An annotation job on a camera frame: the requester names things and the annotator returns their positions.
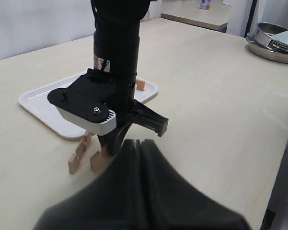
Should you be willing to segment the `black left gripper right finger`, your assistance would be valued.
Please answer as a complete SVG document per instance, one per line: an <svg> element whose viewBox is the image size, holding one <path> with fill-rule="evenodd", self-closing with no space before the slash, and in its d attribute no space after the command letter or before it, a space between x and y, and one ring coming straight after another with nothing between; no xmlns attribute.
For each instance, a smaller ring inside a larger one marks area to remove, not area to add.
<svg viewBox="0 0 288 230"><path fill-rule="evenodd" d="M153 140L141 143L143 189L150 230L248 230L245 218L185 180Z"/></svg>

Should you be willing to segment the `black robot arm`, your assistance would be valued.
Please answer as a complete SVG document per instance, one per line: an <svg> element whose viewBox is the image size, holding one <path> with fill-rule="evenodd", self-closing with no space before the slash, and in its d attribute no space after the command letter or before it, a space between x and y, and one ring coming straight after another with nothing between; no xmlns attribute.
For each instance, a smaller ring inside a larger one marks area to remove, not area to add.
<svg viewBox="0 0 288 230"><path fill-rule="evenodd" d="M94 67L47 99L97 135L112 163L89 185L48 208L37 230L247 230L244 217L191 186L153 140L125 139L133 124L162 136L169 120L134 97L139 27L148 0L93 0Z"/></svg>

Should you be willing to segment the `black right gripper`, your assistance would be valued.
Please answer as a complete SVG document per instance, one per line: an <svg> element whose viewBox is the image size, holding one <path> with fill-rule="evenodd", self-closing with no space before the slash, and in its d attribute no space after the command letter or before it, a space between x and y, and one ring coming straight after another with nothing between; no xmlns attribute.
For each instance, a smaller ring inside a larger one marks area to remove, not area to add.
<svg viewBox="0 0 288 230"><path fill-rule="evenodd" d="M88 69L87 74L91 82L104 86L108 95L101 102L116 113L116 128L106 135L97 136L102 154L115 156L132 124L153 130L159 137L167 131L169 119L134 98L137 73L117 75Z"/></svg>

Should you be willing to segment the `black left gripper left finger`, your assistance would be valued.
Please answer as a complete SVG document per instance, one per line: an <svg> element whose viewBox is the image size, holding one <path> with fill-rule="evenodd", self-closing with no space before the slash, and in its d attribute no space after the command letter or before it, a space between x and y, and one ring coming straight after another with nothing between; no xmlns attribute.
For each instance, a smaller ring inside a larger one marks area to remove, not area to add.
<svg viewBox="0 0 288 230"><path fill-rule="evenodd" d="M112 163L89 185L47 208L35 230L139 230L138 147L127 139Z"/></svg>

